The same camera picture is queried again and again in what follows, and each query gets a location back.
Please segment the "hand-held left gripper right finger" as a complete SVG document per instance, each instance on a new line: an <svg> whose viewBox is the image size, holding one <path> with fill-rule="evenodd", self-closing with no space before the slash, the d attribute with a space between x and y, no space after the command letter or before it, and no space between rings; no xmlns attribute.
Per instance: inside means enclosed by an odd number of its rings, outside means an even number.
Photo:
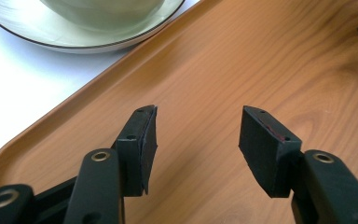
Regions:
<svg viewBox="0 0 358 224"><path fill-rule="evenodd" d="M302 141L266 110L242 109L239 148L255 180L271 198L290 194L290 169L300 157Z"/></svg>

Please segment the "pale green bowl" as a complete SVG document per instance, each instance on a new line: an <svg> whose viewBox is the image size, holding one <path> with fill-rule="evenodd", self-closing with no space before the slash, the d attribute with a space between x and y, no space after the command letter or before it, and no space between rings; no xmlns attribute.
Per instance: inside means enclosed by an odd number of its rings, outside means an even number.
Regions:
<svg viewBox="0 0 358 224"><path fill-rule="evenodd" d="M88 28L111 28L141 21L164 0L40 0L66 20Z"/></svg>

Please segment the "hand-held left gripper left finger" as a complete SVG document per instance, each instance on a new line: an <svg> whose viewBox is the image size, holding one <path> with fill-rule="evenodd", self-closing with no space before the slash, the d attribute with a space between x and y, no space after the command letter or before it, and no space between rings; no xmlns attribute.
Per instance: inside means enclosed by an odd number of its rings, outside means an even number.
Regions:
<svg viewBox="0 0 358 224"><path fill-rule="evenodd" d="M148 193L148 183L157 144L158 108L147 105L136 109L115 141L123 179L123 195L139 197Z"/></svg>

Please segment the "wood-look tray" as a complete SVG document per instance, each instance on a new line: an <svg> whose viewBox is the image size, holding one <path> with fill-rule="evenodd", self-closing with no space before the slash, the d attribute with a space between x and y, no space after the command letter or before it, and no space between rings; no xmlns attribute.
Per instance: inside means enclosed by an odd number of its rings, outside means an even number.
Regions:
<svg viewBox="0 0 358 224"><path fill-rule="evenodd" d="M41 192L155 105L148 193L127 224L292 224L239 148L241 111L267 110L304 149L358 178L358 0L200 0L0 149L0 187Z"/></svg>

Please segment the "pale green plate dark rim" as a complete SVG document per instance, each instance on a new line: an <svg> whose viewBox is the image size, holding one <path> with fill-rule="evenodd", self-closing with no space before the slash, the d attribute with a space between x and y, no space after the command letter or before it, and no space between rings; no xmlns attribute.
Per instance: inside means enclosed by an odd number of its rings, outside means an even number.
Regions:
<svg viewBox="0 0 358 224"><path fill-rule="evenodd" d="M161 30L185 0L165 0L142 21L112 31L82 28L45 6L40 0L0 0L0 27L37 46L75 54L124 49Z"/></svg>

